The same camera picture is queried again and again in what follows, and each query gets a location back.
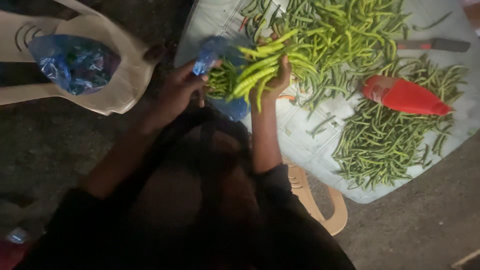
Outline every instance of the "hand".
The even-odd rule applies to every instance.
[[[204,106],[203,86],[207,75],[195,76],[192,73],[195,60],[177,68],[170,74],[158,93],[157,101],[152,104],[145,120],[145,131],[161,129],[171,123],[188,106],[190,96],[198,91],[199,106]]]
[[[278,59],[278,75],[275,78],[272,78],[266,83],[265,86],[269,87],[270,90],[264,90],[261,97],[261,106],[262,109],[266,109],[274,106],[276,99],[280,94],[290,85],[290,74],[292,72],[292,66],[288,62],[288,57],[286,55]],[[254,88],[250,91],[250,101],[252,104],[252,109],[257,110],[257,88]]]

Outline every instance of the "red chili pepper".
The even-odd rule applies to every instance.
[[[239,32],[243,29],[243,27],[244,27],[245,24],[247,23],[247,20],[248,20],[248,17],[243,18],[243,22],[242,22],[241,25],[240,25]]]

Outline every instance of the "blue plastic bag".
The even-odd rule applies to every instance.
[[[229,46],[225,38],[220,36],[210,37],[198,53],[193,73],[195,75],[208,73],[220,56],[229,59],[233,65],[241,65],[245,62],[245,60],[240,58],[238,50]],[[208,100],[217,110],[234,122],[242,120],[250,112],[250,106],[243,98],[237,98],[230,102],[214,98],[209,98]]]
[[[85,37],[35,37],[28,49],[41,72],[73,95],[97,92],[120,64],[120,57],[107,46]]]

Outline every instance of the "concrete ground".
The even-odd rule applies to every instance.
[[[0,8],[44,15],[31,8],[31,1],[6,2]],[[189,0],[82,2],[150,45],[178,41],[192,4]],[[56,9],[62,16],[70,14]],[[102,116],[61,98],[0,107],[0,193],[15,191],[37,198],[24,209],[0,202],[0,236],[25,221],[48,221],[62,194],[95,166],[154,94],[169,63],[156,70],[142,101],[124,115]],[[479,160],[480,135],[476,135],[379,200],[361,205],[345,199],[348,223],[336,240],[359,270],[449,269],[480,248]],[[325,188],[316,179],[309,183],[328,216],[332,210],[327,207]]]

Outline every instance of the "pile of green chili peppers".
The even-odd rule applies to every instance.
[[[463,92],[457,85],[463,81],[468,69],[464,66],[438,68],[426,55],[419,59],[396,58],[382,74],[419,84],[447,105],[452,105]],[[414,165],[426,168],[430,149],[442,154],[448,130],[454,123],[452,112],[446,116],[420,115],[399,112],[363,98],[353,116],[345,119],[333,159],[339,164],[337,172],[351,180],[350,188],[375,190],[376,185],[395,185],[396,179],[411,179],[407,168]],[[428,131],[438,134],[432,147],[418,150]]]
[[[224,89],[211,82],[214,91],[210,96],[248,100],[254,86],[263,86],[276,75],[277,59],[287,54],[298,88],[312,93],[303,107],[313,112],[329,98],[340,94],[348,98],[358,76],[346,70],[362,73],[383,63],[383,57],[393,60],[393,38],[407,38],[404,21],[409,14],[402,13],[402,4],[403,0],[290,0],[286,12],[277,6],[267,24],[265,15],[272,2],[253,0],[240,13],[245,16],[246,33],[257,36],[253,39],[257,46],[238,48],[248,64],[240,67],[239,76],[235,72],[234,81],[224,73],[223,78],[233,87]],[[271,28],[278,39],[261,37],[264,26]]]
[[[467,69],[463,66],[439,68],[424,55],[419,59],[400,58],[394,39],[408,39],[402,13],[404,0],[290,0],[286,12],[277,6],[269,23],[266,13],[271,0],[252,0],[241,14],[245,16],[246,34],[257,45],[254,49],[238,47],[248,64],[233,67],[224,60],[222,67],[210,73],[208,95],[214,98],[244,97],[257,87],[260,107],[266,82],[276,76],[278,59],[288,55],[295,83],[308,98],[298,103],[310,115],[325,100],[343,95],[352,97],[355,89],[371,76],[381,74],[419,84],[448,105],[463,93],[457,89]],[[435,27],[414,26],[414,30]],[[264,26],[277,37],[262,37]],[[391,110],[371,100],[362,99],[357,113],[345,120],[339,144],[332,154],[337,171],[351,181],[350,188],[374,190],[378,184],[395,185],[397,179],[411,179],[407,168],[426,168],[430,151],[441,155],[453,125],[446,116],[408,114]],[[333,117],[308,131],[314,138]],[[438,134],[435,143],[419,150],[428,131]]]

